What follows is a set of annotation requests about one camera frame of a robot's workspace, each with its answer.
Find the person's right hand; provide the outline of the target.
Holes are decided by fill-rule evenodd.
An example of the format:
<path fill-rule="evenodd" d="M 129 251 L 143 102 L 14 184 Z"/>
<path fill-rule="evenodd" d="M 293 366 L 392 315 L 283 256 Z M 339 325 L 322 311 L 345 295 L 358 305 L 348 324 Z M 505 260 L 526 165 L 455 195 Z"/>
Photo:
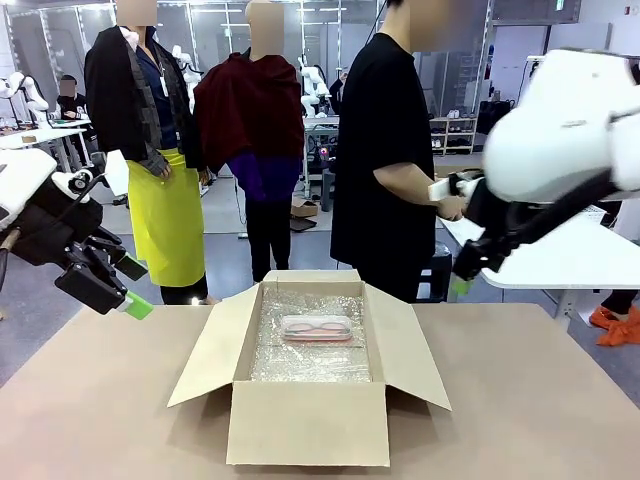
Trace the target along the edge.
<path fill-rule="evenodd" d="M 464 217 L 466 200 L 459 196 L 449 196 L 438 202 L 437 214 L 447 221 L 458 221 Z"/>

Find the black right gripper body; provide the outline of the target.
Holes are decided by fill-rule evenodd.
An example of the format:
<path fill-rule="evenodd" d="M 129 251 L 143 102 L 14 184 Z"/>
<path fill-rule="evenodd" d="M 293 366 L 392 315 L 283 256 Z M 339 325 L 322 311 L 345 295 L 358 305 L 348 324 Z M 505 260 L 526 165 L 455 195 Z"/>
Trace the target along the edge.
<path fill-rule="evenodd" d="M 478 239 L 490 242 L 489 264 L 485 268 L 498 272 L 504 260 L 517 248 L 506 240 L 508 233 L 531 219 L 531 207 L 527 203 L 501 200 L 489 190 L 486 179 L 481 178 L 469 199 L 465 218 L 483 228 Z"/>

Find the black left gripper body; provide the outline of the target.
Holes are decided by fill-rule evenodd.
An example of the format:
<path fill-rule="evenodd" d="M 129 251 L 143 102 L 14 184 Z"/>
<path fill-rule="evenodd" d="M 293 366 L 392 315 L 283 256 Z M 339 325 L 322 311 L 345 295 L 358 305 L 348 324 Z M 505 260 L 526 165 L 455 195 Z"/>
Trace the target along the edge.
<path fill-rule="evenodd" d="M 64 266 L 72 247 L 88 242 L 119 261 L 125 248 L 119 237 L 102 227 L 102 220 L 103 206 L 98 201 L 84 197 L 77 203 L 49 178 L 9 226 L 19 231 L 11 252 L 34 266 Z"/>

